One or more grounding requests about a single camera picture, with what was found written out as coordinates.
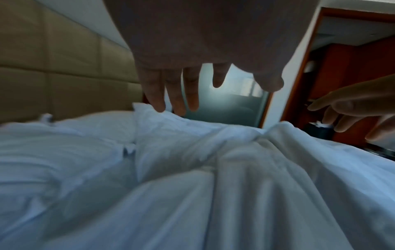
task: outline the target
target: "ceiling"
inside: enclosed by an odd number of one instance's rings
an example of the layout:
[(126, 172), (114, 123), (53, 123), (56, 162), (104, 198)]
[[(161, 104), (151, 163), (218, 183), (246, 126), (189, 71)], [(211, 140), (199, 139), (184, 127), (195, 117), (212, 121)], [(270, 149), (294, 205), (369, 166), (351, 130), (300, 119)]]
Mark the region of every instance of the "ceiling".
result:
[(331, 43), (359, 46), (395, 35), (395, 23), (324, 17), (311, 50)]

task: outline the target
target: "human hand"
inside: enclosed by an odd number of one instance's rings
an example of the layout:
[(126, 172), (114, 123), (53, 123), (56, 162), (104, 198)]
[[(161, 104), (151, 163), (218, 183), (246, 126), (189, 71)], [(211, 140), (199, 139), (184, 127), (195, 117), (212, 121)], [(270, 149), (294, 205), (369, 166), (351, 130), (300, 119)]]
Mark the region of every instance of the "human hand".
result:
[(367, 140), (377, 140), (395, 131), (395, 75), (350, 85), (314, 101), (308, 110), (315, 111), (329, 106), (322, 123), (332, 124), (339, 115), (336, 132), (344, 132), (354, 123), (369, 116), (393, 115), (376, 126)]
[(220, 87), (233, 63), (266, 91), (283, 86), (281, 73), (303, 38), (318, 0), (104, 0), (130, 47), (143, 91), (158, 112), (167, 88), (174, 112), (199, 107), (202, 63), (213, 63)]

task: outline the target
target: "headboard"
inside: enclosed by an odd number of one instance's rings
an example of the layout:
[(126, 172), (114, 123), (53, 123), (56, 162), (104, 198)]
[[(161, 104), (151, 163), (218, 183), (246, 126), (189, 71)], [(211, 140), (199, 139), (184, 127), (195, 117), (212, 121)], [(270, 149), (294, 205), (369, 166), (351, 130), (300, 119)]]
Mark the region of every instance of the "headboard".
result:
[(0, 123), (142, 102), (130, 50), (34, 0), (0, 0)]

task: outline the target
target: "pillowcase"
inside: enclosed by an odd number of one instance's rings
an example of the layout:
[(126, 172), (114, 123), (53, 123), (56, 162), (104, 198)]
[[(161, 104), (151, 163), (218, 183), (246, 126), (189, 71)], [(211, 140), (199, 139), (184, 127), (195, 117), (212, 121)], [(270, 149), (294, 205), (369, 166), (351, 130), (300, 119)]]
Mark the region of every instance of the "pillowcase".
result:
[(89, 114), (58, 121), (54, 126), (72, 129), (85, 136), (115, 140), (122, 144), (134, 143), (136, 139), (136, 120), (133, 111)]
[(0, 238), (123, 159), (123, 145), (44, 124), (0, 128)]

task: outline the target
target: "wooden door frame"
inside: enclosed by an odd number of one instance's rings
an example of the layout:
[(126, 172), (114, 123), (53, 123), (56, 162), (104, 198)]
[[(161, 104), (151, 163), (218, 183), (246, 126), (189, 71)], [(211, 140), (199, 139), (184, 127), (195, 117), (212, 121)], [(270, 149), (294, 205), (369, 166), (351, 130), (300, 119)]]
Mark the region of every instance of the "wooden door frame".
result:
[(318, 30), (319, 26), (321, 25), (322, 18), (324, 16), (339, 17), (339, 18), (346, 18), (346, 19), (359, 19), (359, 20), (365, 20), (365, 21), (376, 21), (376, 22), (383, 22), (383, 23), (395, 23), (395, 14), (383, 14), (383, 13), (377, 13), (377, 12), (365, 12), (365, 11), (357, 11), (357, 10), (333, 9), (333, 8), (322, 7), (320, 10), (320, 14), (318, 16), (317, 22), (315, 24), (315, 27), (313, 29), (313, 33), (311, 35), (309, 44), (307, 45), (307, 49), (304, 54), (302, 64), (300, 65), (299, 72), (298, 72), (296, 79), (295, 79), (295, 83), (292, 87), (291, 93), (288, 97), (287, 104), (286, 104), (285, 109), (283, 111), (283, 115), (281, 117), (282, 121), (290, 121), (292, 119), (292, 117), (294, 116), (293, 112), (291, 111), (292, 110), (291, 107), (300, 105), (300, 103), (297, 102), (297, 100), (298, 100), (297, 93), (299, 93), (298, 90), (301, 87), (302, 75), (303, 75), (304, 68), (306, 67), (306, 64), (309, 59), (310, 49), (313, 45), (313, 41), (316, 36), (317, 30)]

